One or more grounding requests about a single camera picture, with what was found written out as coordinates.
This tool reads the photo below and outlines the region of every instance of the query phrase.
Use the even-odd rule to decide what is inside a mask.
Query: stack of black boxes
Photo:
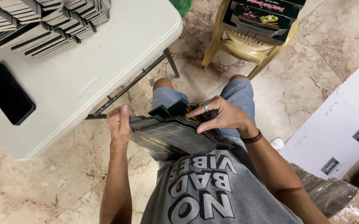
[[[281,46],[305,0],[231,0],[222,26]]]
[[[47,58],[109,20],[110,0],[0,0],[0,47]]]

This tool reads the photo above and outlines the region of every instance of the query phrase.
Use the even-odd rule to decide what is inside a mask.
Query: beige plastic chair
[[[297,27],[299,26],[299,19],[297,18],[297,20],[292,24],[286,42],[282,46],[276,46],[223,28],[221,23],[229,2],[230,0],[223,0],[220,8],[218,9],[212,40],[203,58],[201,69],[203,71],[206,70],[213,56],[217,53],[217,51],[222,50],[240,60],[256,63],[256,67],[247,76],[250,80],[252,80],[293,40]],[[222,39],[224,31],[227,35],[227,39]],[[267,55],[265,55],[264,52],[268,50],[270,51]]]

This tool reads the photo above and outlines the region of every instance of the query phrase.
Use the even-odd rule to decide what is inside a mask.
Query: table leg
[[[164,51],[164,53],[157,58],[156,61],[154,61],[151,65],[149,65],[146,69],[143,69],[141,74],[139,74],[134,81],[132,81],[128,86],[126,86],[126,88],[124,88],[122,91],[120,91],[119,93],[117,93],[114,97],[110,97],[107,96],[107,98],[109,99],[109,101],[107,103],[105,103],[101,108],[99,108],[95,113],[93,114],[89,114],[85,120],[93,120],[93,119],[106,119],[107,116],[106,114],[101,114],[106,108],[108,108],[110,105],[112,105],[112,103],[114,103],[114,101],[116,101],[119,97],[121,97],[123,94],[125,94],[129,89],[131,89],[131,87],[133,87],[139,80],[141,80],[146,74],[148,74],[154,67],[156,67],[160,62],[162,62],[162,60],[164,60],[167,57],[168,62],[170,63],[171,67],[173,68],[174,74],[176,75],[177,78],[180,77],[180,74],[178,73],[176,64],[174,64],[174,60],[171,56],[170,51],[168,50],[168,48],[166,48]]]
[[[173,71],[174,71],[174,74],[176,75],[176,78],[179,78],[180,74],[178,73],[176,64],[174,63],[174,59],[171,56],[170,50],[168,48],[166,48],[163,52],[167,56],[168,63],[170,63],[170,66],[173,68]]]

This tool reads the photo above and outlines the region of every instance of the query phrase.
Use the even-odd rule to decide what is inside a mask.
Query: black smartphone
[[[13,125],[20,125],[36,105],[15,80],[4,64],[0,63],[0,109]]]

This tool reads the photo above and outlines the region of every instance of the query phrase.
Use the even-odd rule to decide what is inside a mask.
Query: gray t-shirt
[[[160,163],[142,224],[303,223],[256,178],[240,140],[220,142],[225,150]]]

